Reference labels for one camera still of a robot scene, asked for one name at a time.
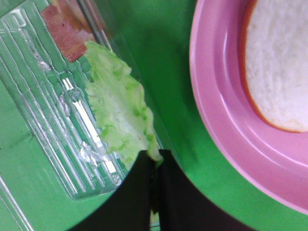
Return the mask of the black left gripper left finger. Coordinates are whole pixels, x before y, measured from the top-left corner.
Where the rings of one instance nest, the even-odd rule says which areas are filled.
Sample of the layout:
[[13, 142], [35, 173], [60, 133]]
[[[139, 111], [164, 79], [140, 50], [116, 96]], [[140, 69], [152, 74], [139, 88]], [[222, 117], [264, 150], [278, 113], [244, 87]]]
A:
[[153, 162], [140, 151], [118, 189], [71, 231], [149, 231]]

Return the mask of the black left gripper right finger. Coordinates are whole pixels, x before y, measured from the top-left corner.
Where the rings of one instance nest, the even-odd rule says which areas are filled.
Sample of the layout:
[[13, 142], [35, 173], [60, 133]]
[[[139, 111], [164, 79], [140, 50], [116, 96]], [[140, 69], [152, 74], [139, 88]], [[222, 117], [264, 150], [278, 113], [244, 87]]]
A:
[[170, 150], [158, 168], [162, 231], [252, 231], [206, 198], [186, 177]]

